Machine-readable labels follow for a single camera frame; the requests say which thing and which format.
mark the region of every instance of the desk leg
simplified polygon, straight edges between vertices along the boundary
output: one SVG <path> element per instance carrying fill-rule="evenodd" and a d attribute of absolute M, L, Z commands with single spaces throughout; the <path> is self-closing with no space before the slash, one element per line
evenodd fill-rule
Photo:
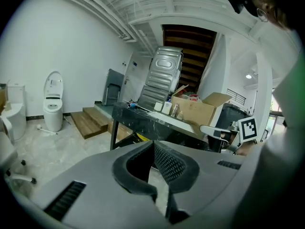
<path fill-rule="evenodd" d="M 111 142 L 110 142 L 110 150 L 116 149 L 117 145 L 115 145 L 116 134 L 118 132 L 119 122 L 113 120 L 112 133 L 111 133 Z"/>

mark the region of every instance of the toilet tank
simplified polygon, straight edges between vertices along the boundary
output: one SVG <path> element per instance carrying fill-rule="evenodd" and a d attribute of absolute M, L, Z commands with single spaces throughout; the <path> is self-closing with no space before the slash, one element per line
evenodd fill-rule
<path fill-rule="evenodd" d="M 8 96 L 12 104 L 25 104 L 25 86 L 17 83 L 9 84 Z"/>

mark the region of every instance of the black marble desk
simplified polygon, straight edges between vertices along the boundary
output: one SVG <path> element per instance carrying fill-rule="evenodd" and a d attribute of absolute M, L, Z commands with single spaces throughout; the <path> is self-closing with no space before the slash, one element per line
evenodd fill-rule
<path fill-rule="evenodd" d="M 148 112 L 141 108 L 127 108 L 127 103 L 116 103 L 112 117 L 110 150 L 117 148 L 124 141 L 115 143 L 119 123 L 133 130 L 133 133 L 137 132 L 150 140 L 168 141 L 191 148 L 209 150 L 209 145 L 202 141 L 203 133 L 199 130 L 195 130 L 196 134 L 186 131 L 148 115 Z"/>

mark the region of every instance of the open cardboard box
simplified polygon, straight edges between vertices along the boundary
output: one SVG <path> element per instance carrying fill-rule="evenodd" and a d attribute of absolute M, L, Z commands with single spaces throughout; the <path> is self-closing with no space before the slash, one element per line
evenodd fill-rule
<path fill-rule="evenodd" d="M 195 102 L 178 97 L 178 93 L 185 87 L 187 86 L 182 86 L 173 93 L 170 113 L 172 113 L 175 104 L 178 103 L 177 114 L 183 111 L 183 120 L 196 126 L 210 125 L 216 108 L 232 98 L 227 94 L 212 93 L 201 102 Z"/>

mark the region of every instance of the gray chair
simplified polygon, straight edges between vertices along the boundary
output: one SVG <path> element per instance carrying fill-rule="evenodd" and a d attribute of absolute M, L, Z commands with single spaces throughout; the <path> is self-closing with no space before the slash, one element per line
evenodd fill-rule
<path fill-rule="evenodd" d="M 6 117 L 0 116 L 0 126 L 3 131 L 0 131 L 0 173 L 3 176 L 7 174 L 7 181 L 10 179 L 19 179 L 29 181 L 36 184 L 36 179 L 33 177 L 16 174 L 10 171 L 11 166 L 18 160 L 17 150 L 14 147 L 14 133 L 11 123 Z M 25 160 L 21 161 L 22 165 L 26 165 Z"/>

